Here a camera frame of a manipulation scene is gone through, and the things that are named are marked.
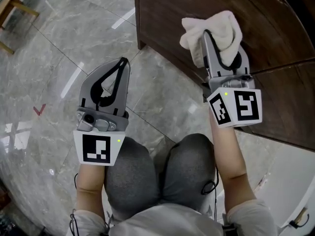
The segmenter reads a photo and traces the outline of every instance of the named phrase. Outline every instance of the white marker cube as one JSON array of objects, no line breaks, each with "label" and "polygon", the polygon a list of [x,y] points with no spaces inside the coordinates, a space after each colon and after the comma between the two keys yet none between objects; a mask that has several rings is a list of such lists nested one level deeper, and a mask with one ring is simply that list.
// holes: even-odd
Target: white marker cube
[{"label": "white marker cube", "polygon": [[240,127],[262,122],[259,89],[218,88],[207,101],[219,127]]},{"label": "white marker cube", "polygon": [[125,139],[124,132],[100,132],[94,128],[90,132],[73,131],[79,162],[113,166]]}]

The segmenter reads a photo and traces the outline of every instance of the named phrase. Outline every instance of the white cloth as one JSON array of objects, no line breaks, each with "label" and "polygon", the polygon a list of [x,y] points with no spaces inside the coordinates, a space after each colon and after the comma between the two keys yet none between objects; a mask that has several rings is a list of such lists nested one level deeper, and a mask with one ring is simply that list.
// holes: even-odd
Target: white cloth
[{"label": "white cloth", "polygon": [[[89,211],[74,213],[80,236],[99,236],[105,222]],[[244,202],[227,214],[229,223],[237,225],[239,236],[277,236],[277,228],[262,200]],[[110,236],[223,236],[222,225],[206,215],[176,204],[154,206],[116,224]],[[72,236],[68,230],[66,236]]]},{"label": "white cloth", "polygon": [[186,33],[181,37],[180,44],[190,50],[193,63],[203,67],[201,37],[204,30],[209,30],[215,40],[222,63],[230,66],[237,55],[242,41],[242,32],[234,14],[231,11],[222,11],[207,20],[183,18],[182,25]]}]

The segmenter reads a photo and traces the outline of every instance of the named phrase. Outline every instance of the gray pants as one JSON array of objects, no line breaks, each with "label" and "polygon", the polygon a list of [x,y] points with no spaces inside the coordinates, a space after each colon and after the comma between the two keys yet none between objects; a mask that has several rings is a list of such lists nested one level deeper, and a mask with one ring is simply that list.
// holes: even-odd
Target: gray pants
[{"label": "gray pants", "polygon": [[215,178],[215,157],[209,139],[202,134],[183,138],[170,150],[159,178],[148,150],[126,137],[115,165],[106,168],[105,190],[114,219],[124,221],[161,203],[202,212],[207,196],[201,190]]}]

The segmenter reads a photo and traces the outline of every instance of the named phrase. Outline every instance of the red check mark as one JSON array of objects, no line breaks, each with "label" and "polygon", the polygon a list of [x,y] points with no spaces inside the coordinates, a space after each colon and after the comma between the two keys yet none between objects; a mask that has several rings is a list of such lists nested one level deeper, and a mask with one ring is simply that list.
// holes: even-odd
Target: red check mark
[{"label": "red check mark", "polygon": [[43,113],[45,107],[46,107],[46,104],[43,104],[43,105],[41,106],[40,111],[38,111],[36,107],[33,107],[33,109],[34,109],[35,113],[36,113],[38,116],[40,116],[40,115]]}]

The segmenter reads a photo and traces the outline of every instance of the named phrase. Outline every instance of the forearm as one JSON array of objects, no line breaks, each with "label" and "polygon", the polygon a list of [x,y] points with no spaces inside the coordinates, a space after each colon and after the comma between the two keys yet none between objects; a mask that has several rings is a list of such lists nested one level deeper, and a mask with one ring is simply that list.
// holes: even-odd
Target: forearm
[{"label": "forearm", "polygon": [[77,190],[88,192],[102,192],[104,178],[104,166],[81,164],[76,183]]},{"label": "forearm", "polygon": [[246,165],[233,128],[219,128],[210,111],[215,158],[221,178],[231,179],[246,174]]}]

